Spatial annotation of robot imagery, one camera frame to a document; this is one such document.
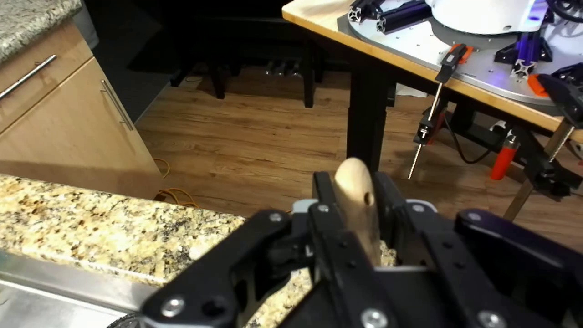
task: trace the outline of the speckled granite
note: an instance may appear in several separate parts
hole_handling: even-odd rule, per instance
[[[0,175],[0,248],[161,286],[244,218]],[[382,263],[394,253],[382,247]],[[272,295],[248,327],[274,327],[310,290],[307,270]]]
[[[81,0],[1,0],[0,64],[81,7]]]

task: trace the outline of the screw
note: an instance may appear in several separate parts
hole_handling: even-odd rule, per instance
[[[330,210],[330,208],[328,208],[328,206],[326,204],[318,205],[318,211],[320,211],[320,212],[328,212],[329,210]]]
[[[271,222],[279,222],[282,220],[282,215],[279,213],[271,213],[269,214],[269,220]]]
[[[413,205],[413,210],[415,212],[425,212],[425,208],[423,207],[423,205],[419,205],[419,204]]]
[[[480,311],[477,319],[484,328],[506,328],[506,320],[492,311]]]
[[[184,299],[181,297],[171,298],[164,305],[162,305],[162,315],[165,317],[173,317],[179,314],[184,308]]]
[[[468,214],[468,218],[474,221],[480,221],[482,219],[482,217],[478,213],[470,213]]]
[[[366,309],[360,316],[364,328],[384,328],[387,326],[387,316],[377,309]]]

